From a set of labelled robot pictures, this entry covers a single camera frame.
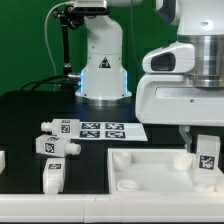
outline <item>black table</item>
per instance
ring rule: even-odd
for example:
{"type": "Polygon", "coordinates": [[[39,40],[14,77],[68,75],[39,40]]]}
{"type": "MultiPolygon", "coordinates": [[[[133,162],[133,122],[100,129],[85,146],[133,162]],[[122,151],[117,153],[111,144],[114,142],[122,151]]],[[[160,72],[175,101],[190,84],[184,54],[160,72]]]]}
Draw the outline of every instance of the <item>black table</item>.
{"type": "MultiPolygon", "coordinates": [[[[40,124],[55,118],[87,122],[136,123],[135,101],[128,105],[99,108],[77,103],[61,92],[9,92],[0,98],[0,150],[6,152],[6,169],[0,175],[0,193],[43,194],[42,174],[49,156],[35,153],[40,124]]],[[[83,141],[79,156],[66,157],[63,194],[107,194],[108,148],[183,148],[177,126],[144,125],[147,142],[83,141]]],[[[223,128],[194,127],[200,134],[224,136],[223,128]]],[[[220,168],[224,167],[220,156],[220,168]]]]}

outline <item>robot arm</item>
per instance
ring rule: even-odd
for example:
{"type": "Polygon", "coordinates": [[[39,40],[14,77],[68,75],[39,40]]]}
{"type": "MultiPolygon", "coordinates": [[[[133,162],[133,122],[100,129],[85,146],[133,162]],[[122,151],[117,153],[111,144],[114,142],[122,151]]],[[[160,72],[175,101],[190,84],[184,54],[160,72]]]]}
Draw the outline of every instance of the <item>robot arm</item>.
{"type": "Polygon", "coordinates": [[[108,7],[127,7],[140,4],[143,0],[73,0],[74,11],[78,14],[105,15],[108,7]]]}
{"type": "Polygon", "coordinates": [[[167,23],[179,25],[180,6],[178,0],[156,0],[156,11],[167,23]]]}

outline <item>white cylinder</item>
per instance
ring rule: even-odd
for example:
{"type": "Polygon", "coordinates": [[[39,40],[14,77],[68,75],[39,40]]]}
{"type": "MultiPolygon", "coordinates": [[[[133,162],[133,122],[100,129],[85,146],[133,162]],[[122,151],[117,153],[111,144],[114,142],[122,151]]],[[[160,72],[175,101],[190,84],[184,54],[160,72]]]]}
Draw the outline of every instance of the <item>white cylinder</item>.
{"type": "Polygon", "coordinates": [[[131,153],[129,152],[114,152],[113,165],[117,171],[127,170],[131,167],[131,153]]]}
{"type": "Polygon", "coordinates": [[[120,180],[117,182],[117,190],[118,191],[138,191],[139,184],[134,180],[120,180]]]}
{"type": "Polygon", "coordinates": [[[74,143],[68,143],[65,145],[65,152],[71,155],[79,155],[81,152],[81,146],[74,143]]]}
{"type": "Polygon", "coordinates": [[[174,158],[173,166],[176,170],[188,171],[191,170],[193,156],[190,153],[178,153],[174,158]]]}

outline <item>white object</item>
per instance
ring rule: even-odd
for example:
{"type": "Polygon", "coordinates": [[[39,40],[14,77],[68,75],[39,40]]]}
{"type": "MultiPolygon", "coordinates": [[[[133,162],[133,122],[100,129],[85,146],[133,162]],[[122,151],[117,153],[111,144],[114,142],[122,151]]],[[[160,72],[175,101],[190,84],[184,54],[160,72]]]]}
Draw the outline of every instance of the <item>white object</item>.
{"type": "Polygon", "coordinates": [[[88,100],[115,101],[130,97],[127,71],[122,66],[120,25],[108,16],[86,18],[88,34],[87,65],[81,74],[76,95],[88,100]]]}
{"type": "Polygon", "coordinates": [[[206,184],[206,183],[195,183],[193,189],[196,192],[214,192],[215,185],[214,184],[206,184]]]}
{"type": "Polygon", "coordinates": [[[178,1],[181,8],[178,35],[224,34],[223,0],[178,1]]]}
{"type": "Polygon", "coordinates": [[[41,131],[51,132],[52,135],[67,136],[79,135],[80,131],[79,120],[77,119],[54,119],[52,123],[43,122],[41,124],[41,131]]]}
{"type": "Polygon", "coordinates": [[[36,139],[36,152],[51,156],[65,157],[67,154],[79,155],[81,146],[71,143],[70,139],[42,135],[36,139]]]}
{"type": "Polygon", "coordinates": [[[0,174],[5,169],[5,152],[0,151],[0,174]]]}
{"type": "Polygon", "coordinates": [[[180,172],[173,161],[183,149],[109,149],[110,193],[105,195],[0,195],[1,222],[223,222],[224,193],[196,192],[193,172],[180,172]],[[132,165],[113,167],[113,153],[128,152],[132,165]],[[117,191],[122,179],[139,184],[134,192],[117,191]]]}
{"type": "Polygon", "coordinates": [[[211,188],[209,185],[216,185],[220,146],[219,137],[207,135],[198,136],[194,171],[196,185],[199,183],[203,187],[207,186],[208,188],[211,188]]]}
{"type": "Polygon", "coordinates": [[[189,72],[195,66],[194,46],[192,44],[176,42],[168,47],[159,48],[147,54],[143,59],[143,70],[147,73],[169,73],[167,71],[155,71],[152,69],[152,60],[165,54],[172,54],[175,57],[175,67],[171,71],[172,73],[189,72]]]}
{"type": "Polygon", "coordinates": [[[174,158],[173,166],[180,171],[189,171],[192,169],[193,154],[191,153],[177,153],[174,158]]]}
{"type": "MultiPolygon", "coordinates": [[[[157,1],[158,10],[161,9],[164,2],[157,1]]],[[[164,52],[168,53],[166,48],[149,53],[143,61],[143,68],[147,73],[137,87],[136,117],[140,122],[150,124],[224,126],[223,88],[197,88],[198,86],[217,87],[222,85],[220,66],[222,53],[220,52],[223,51],[221,39],[224,34],[222,23],[224,1],[177,0],[176,4],[179,5],[177,7],[180,7],[178,40],[190,42],[195,46],[195,65],[198,67],[195,66],[193,70],[188,70],[193,66],[193,61],[191,65],[189,63],[191,60],[187,63],[182,63],[184,62],[182,60],[178,64],[178,58],[184,58],[188,53],[193,54],[193,48],[192,51],[187,51],[186,55],[184,51],[180,50],[187,46],[185,44],[179,48],[179,44],[175,43],[168,48],[174,55],[177,55],[177,52],[180,53],[176,57],[175,69],[170,72],[153,71],[150,68],[152,56],[159,56],[159,52],[160,56],[164,52]],[[217,76],[212,76],[213,71],[217,71],[217,76]]]]}
{"type": "Polygon", "coordinates": [[[146,74],[138,84],[136,117],[145,124],[224,126],[223,110],[219,91],[194,88],[184,74],[146,74]]]}
{"type": "Polygon", "coordinates": [[[43,173],[43,191],[56,195],[63,192],[65,181],[65,159],[47,159],[43,173]]]}
{"type": "Polygon", "coordinates": [[[131,153],[115,152],[113,154],[113,162],[116,170],[127,170],[131,167],[131,153]]]}
{"type": "Polygon", "coordinates": [[[122,192],[138,191],[139,184],[133,180],[120,180],[117,182],[117,190],[122,192]]]}
{"type": "Polygon", "coordinates": [[[127,7],[133,5],[138,5],[143,0],[72,0],[70,1],[71,5],[81,4],[83,7],[93,7],[94,5],[104,5],[109,7],[127,7]]]}

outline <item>robot cable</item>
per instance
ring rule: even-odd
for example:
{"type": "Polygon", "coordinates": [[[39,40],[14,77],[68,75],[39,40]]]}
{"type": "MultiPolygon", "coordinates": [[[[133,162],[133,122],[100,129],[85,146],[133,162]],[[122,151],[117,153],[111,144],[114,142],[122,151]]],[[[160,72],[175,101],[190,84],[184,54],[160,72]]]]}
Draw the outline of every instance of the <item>robot cable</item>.
{"type": "Polygon", "coordinates": [[[48,22],[49,22],[49,18],[50,18],[50,15],[51,13],[58,7],[60,6],[63,6],[63,5],[71,5],[72,2],[64,2],[64,3],[60,3],[56,6],[54,6],[47,14],[47,17],[45,19],[45,25],[44,25],[44,35],[45,35],[45,43],[46,43],[46,46],[47,46],[47,50],[48,50],[48,54],[49,54],[49,57],[50,57],[50,60],[51,60],[51,64],[52,64],[52,67],[53,67],[53,71],[54,71],[54,75],[57,76],[58,75],[58,72],[57,72],[57,67],[56,67],[56,64],[55,64],[55,61],[54,61],[54,57],[52,55],[52,52],[51,52],[51,48],[50,48],[50,45],[49,45],[49,41],[48,41],[48,22]]]}
{"type": "Polygon", "coordinates": [[[138,74],[138,77],[140,78],[141,72],[140,72],[140,68],[139,68],[135,31],[134,31],[134,3],[133,3],[133,0],[131,0],[131,36],[132,36],[132,44],[133,44],[137,74],[138,74]]]}

